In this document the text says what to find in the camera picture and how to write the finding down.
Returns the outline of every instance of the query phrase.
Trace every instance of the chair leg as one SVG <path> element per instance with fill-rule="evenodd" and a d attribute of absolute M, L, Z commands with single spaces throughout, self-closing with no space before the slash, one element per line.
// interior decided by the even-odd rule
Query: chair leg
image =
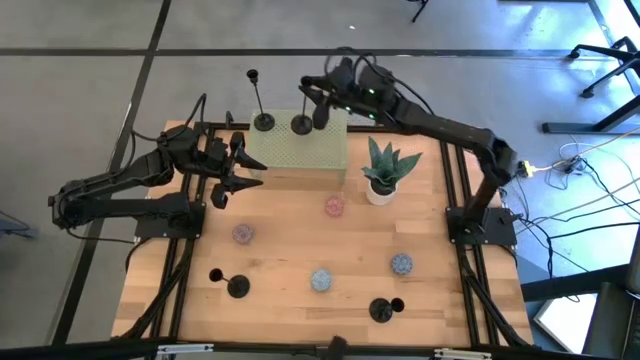
<path fill-rule="evenodd" d="M 630 52 L 583 44 L 576 46 L 573 51 L 571 51 L 571 54 L 569 54 L 569 57 L 572 59 L 577 59 L 578 56 L 580 56 L 580 49 L 597 52 L 598 54 L 608 55 L 622 61 L 631 60 L 633 58 L 633 53 Z"/>
<path fill-rule="evenodd" d="M 627 70 L 628 68 L 630 68 L 631 66 L 637 64 L 636 60 L 632 60 L 632 61 L 628 61 L 625 62 L 624 64 L 618 66 L 617 68 L 615 68 L 613 71 L 611 71 L 610 73 L 608 73 L 607 75 L 601 77 L 600 79 L 598 79 L 598 81 L 594 82 L 593 84 L 589 85 L 589 87 L 587 87 L 586 89 L 584 89 L 582 91 L 582 94 L 580 94 L 580 96 L 582 96 L 583 98 L 590 98 L 593 97 L 593 89 L 602 84 L 604 81 L 611 79 L 614 76 L 618 76 L 620 74 L 622 74 L 623 72 L 625 72 L 625 70 Z"/>
<path fill-rule="evenodd" d="M 418 20 L 418 16 L 420 16 L 420 14 L 422 13 L 422 10 L 424 10 L 424 7 L 427 6 L 427 3 L 429 2 L 429 0 L 420 0 L 420 1 L 422 2 L 422 5 L 420 5 L 420 9 L 411 20 L 412 23 L 415 23 L 416 20 Z"/>
<path fill-rule="evenodd" d="M 627 46 L 627 51 L 629 52 L 637 52 L 638 48 L 636 48 L 635 44 L 633 43 L 633 41 L 631 41 L 631 39 L 629 39 L 628 36 L 623 37 L 622 39 L 616 41 L 615 43 L 613 43 L 613 45 L 611 45 L 612 49 L 620 49 L 623 46 Z"/>

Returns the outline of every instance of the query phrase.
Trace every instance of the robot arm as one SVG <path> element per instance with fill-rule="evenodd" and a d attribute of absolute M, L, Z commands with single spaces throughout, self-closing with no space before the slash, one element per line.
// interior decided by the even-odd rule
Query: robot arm
<path fill-rule="evenodd" d="M 254 179 L 235 176 L 233 168 L 240 166 L 266 170 L 244 151 L 244 136 L 234 133 L 230 144 L 215 138 L 207 153 L 197 149 L 198 135 L 184 125 L 169 129 L 157 139 L 157 148 L 136 159 L 129 167 L 117 173 L 104 173 L 65 184 L 58 194 L 49 197 L 53 223 L 62 229 L 75 228 L 97 218 L 160 216 L 172 218 L 189 215 L 186 194 L 172 193 L 160 199 L 112 200 L 101 199 L 136 186 L 154 187 L 168 184 L 174 168 L 183 174 L 194 174 L 220 179 L 211 194 L 217 208 L 224 209 L 228 198 L 249 187 L 261 185 Z"/>
<path fill-rule="evenodd" d="M 375 120 L 403 135 L 424 135 L 471 150 L 480 164 L 484 180 L 466 205 L 465 222 L 482 222 L 498 187 L 515 173 L 516 152 L 489 129 L 480 129 L 427 113 L 395 88 L 391 72 L 377 65 L 366 66 L 356 81 L 356 69 L 345 57 L 325 76 L 305 76 L 299 89 L 316 104 L 313 124 L 324 129 L 329 107 L 341 108 Z"/>

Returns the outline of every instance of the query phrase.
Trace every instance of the wooden table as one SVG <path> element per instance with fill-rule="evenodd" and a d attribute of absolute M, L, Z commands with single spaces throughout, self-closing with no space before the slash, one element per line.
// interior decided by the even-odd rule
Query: wooden table
<path fill-rule="evenodd" d="M 169 122 L 167 127 L 179 123 Z M 392 141 L 405 156 L 423 152 L 386 206 L 369 205 L 365 195 L 367 180 L 360 168 L 369 165 L 369 135 L 381 144 Z M 217 131 L 216 136 L 226 142 L 231 132 Z M 342 188 L 326 181 L 316 185 L 281 177 L 230 196 L 227 209 L 218 210 L 209 200 L 217 180 L 208 181 L 205 228 L 195 245 L 179 339 L 326 344 L 340 335 L 352 345 L 469 346 L 455 249 L 444 216 L 448 204 L 438 142 L 418 136 L 350 133 L 348 152 Z M 482 174 L 474 156 L 466 156 L 475 189 Z M 248 176 L 245 169 L 236 173 Z M 182 177 L 176 175 L 171 184 L 150 189 L 149 196 L 179 191 Z M 457 172 L 454 175 L 459 183 Z M 459 184 L 457 194 L 461 198 Z M 346 202 L 337 219 L 324 213 L 324 202 L 332 195 Z M 250 245 L 237 244 L 231 237 L 240 223 L 256 229 Z M 129 329 L 156 295 L 167 244 L 167 239 L 154 239 L 134 254 L 113 335 Z M 406 276 L 394 275 L 390 268 L 393 255 L 401 252 L 414 261 Z M 484 257 L 493 300 L 518 334 L 531 342 L 513 258 L 496 246 L 485 246 Z M 227 277 L 246 275 L 251 281 L 249 294 L 234 299 L 226 283 L 211 282 L 208 274 L 216 267 Z M 326 293 L 310 286 L 310 275 L 319 268 L 333 274 Z M 368 314 L 370 302 L 378 297 L 400 297 L 406 308 L 378 324 Z M 170 298 L 161 335 L 168 333 L 172 303 Z M 477 299 L 476 309 L 481 339 L 486 342 Z"/>

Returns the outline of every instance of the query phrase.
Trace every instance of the textured ball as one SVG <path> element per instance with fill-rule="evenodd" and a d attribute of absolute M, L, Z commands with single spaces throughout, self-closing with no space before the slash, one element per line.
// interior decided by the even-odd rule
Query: textured ball
<path fill-rule="evenodd" d="M 398 275 L 407 275 L 413 269 L 413 260 L 407 254 L 398 254 L 391 260 L 391 268 Z"/>
<path fill-rule="evenodd" d="M 233 240 L 240 244 L 248 244 L 253 239 L 253 228 L 247 224 L 240 224 L 233 228 Z"/>
<path fill-rule="evenodd" d="M 344 200 L 338 196 L 332 196 L 327 199 L 324 211 L 331 217 L 340 217 L 344 211 Z"/>
<path fill-rule="evenodd" d="M 315 291 L 327 291 L 331 287 L 331 273 L 329 270 L 316 270 L 311 275 L 311 287 Z"/>

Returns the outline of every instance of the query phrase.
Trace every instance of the black chair base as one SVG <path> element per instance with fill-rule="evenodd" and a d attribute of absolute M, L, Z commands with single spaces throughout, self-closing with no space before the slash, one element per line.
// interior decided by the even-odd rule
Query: black chair base
<path fill-rule="evenodd" d="M 622 51 L 620 48 L 627 47 L 628 51 Z M 628 69 L 633 69 L 636 73 L 640 72 L 640 52 L 628 37 L 616 41 L 610 48 L 583 45 L 576 46 L 567 58 L 574 60 L 580 57 L 580 50 L 588 50 L 599 54 L 608 55 L 622 61 L 622 64 L 613 71 L 609 72 L 593 84 L 582 90 L 580 97 L 589 99 L 594 96 L 596 86 L 602 84 L 606 80 L 614 76 L 623 74 Z M 603 135 L 620 135 L 634 130 L 640 125 L 621 125 L 632 115 L 640 111 L 640 96 L 636 96 L 631 101 L 611 113 L 611 115 L 602 119 L 596 124 L 581 123 L 544 123 L 542 124 L 542 132 L 545 134 L 603 134 Z M 631 135 L 640 135 L 640 131 Z"/>

